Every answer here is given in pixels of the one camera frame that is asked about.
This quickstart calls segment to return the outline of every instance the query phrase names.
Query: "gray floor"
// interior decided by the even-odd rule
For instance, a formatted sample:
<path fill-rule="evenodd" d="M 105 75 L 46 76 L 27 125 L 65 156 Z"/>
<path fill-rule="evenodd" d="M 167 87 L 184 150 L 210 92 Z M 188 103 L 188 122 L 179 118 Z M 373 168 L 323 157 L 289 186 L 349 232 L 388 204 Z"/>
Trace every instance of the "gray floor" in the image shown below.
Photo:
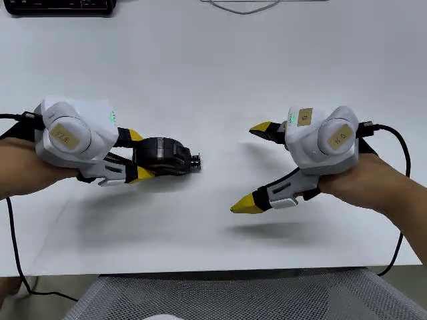
<path fill-rule="evenodd" d="M 382 268 L 371 269 L 378 272 Z M 41 277 L 37 290 L 56 290 L 79 298 L 96 278 L 96 275 Z M 427 309 L 426 267 L 395 267 L 385 279 Z M 60 297 L 28 297 L 19 301 L 8 299 L 0 310 L 0 320 L 60 320 L 72 306 L 72 302 Z"/>

